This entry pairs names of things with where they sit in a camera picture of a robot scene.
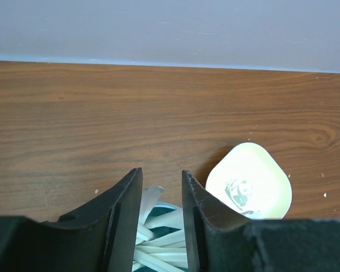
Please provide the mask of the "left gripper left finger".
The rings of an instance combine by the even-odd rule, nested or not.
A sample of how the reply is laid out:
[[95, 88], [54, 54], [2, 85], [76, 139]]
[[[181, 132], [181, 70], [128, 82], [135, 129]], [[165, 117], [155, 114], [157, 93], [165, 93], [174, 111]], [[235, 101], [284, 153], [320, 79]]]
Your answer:
[[0, 216], [0, 271], [131, 271], [142, 184], [134, 168], [56, 222]]

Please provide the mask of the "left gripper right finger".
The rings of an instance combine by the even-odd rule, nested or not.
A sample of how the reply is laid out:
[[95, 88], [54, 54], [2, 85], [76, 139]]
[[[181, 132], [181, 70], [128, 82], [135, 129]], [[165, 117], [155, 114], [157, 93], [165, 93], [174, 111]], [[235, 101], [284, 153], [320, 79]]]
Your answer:
[[251, 220], [182, 172], [189, 271], [340, 271], [340, 218]]

